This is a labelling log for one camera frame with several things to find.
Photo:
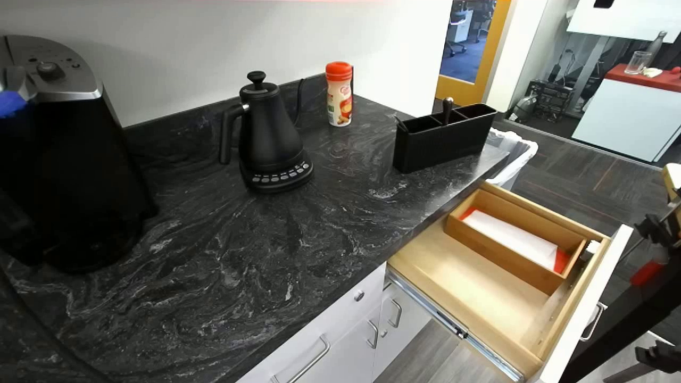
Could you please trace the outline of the black cutlery holder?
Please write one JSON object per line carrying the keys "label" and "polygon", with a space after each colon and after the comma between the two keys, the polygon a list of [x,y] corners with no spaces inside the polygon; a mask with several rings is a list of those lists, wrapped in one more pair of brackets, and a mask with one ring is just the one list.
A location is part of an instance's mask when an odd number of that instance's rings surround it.
{"label": "black cutlery holder", "polygon": [[421,170],[465,156],[477,156],[497,110],[488,104],[451,108],[395,123],[394,169]]}

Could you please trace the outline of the bamboo drawer organizer tray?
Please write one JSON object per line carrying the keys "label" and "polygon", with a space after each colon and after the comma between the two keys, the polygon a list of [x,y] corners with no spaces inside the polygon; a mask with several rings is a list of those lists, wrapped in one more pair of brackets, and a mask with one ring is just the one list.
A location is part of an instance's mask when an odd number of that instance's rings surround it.
{"label": "bamboo drawer organizer tray", "polygon": [[445,217],[445,233],[543,294],[569,279],[587,244],[575,224],[489,183]]}

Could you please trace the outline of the open wooden drawer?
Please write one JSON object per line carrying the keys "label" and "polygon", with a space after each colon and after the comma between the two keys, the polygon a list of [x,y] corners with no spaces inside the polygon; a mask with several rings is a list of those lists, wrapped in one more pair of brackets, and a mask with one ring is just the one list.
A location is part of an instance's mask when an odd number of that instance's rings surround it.
{"label": "open wooden drawer", "polygon": [[[558,247],[559,271],[543,269],[471,226],[488,212]],[[395,283],[507,378],[558,383],[632,236],[610,234],[491,183],[390,257]]]}

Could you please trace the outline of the black gooseneck electric kettle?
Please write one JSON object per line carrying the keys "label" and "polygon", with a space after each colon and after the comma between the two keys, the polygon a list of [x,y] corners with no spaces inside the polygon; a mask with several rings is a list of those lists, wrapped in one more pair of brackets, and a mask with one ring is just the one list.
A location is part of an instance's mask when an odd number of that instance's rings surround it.
{"label": "black gooseneck electric kettle", "polygon": [[245,186],[255,194],[277,194],[307,183],[314,164],[305,154],[282,89],[267,82],[264,71],[247,75],[250,86],[239,91],[241,104],[226,113],[220,133],[220,161],[229,161],[232,133],[239,133],[239,169]]}

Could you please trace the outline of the orange-lidded creamer bottle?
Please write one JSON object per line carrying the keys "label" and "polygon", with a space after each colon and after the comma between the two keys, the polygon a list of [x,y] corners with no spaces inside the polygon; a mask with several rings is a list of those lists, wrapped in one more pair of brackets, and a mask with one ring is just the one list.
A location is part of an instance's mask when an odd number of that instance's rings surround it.
{"label": "orange-lidded creamer bottle", "polygon": [[330,62],[325,67],[325,110],[328,123],[334,127],[345,127],[352,123],[354,116],[354,67],[347,62]]}

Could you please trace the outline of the white lower cabinets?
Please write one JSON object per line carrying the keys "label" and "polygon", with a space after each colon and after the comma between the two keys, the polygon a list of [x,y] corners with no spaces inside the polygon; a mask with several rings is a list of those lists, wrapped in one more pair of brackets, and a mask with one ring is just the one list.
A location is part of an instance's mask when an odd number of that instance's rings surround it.
{"label": "white lower cabinets", "polygon": [[381,263],[239,383],[373,383],[427,322]]}

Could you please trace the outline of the grey trash bin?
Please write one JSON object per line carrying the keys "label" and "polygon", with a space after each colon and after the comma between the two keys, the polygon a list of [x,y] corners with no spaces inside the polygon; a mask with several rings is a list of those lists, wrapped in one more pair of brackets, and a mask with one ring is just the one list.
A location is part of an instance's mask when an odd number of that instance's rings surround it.
{"label": "grey trash bin", "polygon": [[489,183],[510,190],[524,167],[538,154],[538,145],[522,139],[515,133],[500,133],[497,127],[489,130],[488,142],[507,151],[500,172],[489,177]]}

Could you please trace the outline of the black coffee maker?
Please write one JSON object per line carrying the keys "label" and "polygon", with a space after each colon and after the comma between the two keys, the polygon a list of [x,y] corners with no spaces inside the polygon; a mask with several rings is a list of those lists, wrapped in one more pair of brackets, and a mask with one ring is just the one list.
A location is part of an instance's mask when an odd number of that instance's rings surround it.
{"label": "black coffee maker", "polygon": [[155,205],[104,86],[72,50],[7,35],[3,55],[3,249],[68,274],[133,251]]}

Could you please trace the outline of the white red-topped counter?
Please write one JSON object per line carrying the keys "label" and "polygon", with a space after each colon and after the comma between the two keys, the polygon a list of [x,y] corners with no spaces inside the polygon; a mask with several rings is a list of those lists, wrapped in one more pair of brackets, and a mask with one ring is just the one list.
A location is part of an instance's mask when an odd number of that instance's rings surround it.
{"label": "white red-topped counter", "polygon": [[572,136],[642,161],[657,161],[681,134],[681,71],[656,76],[610,69]]}

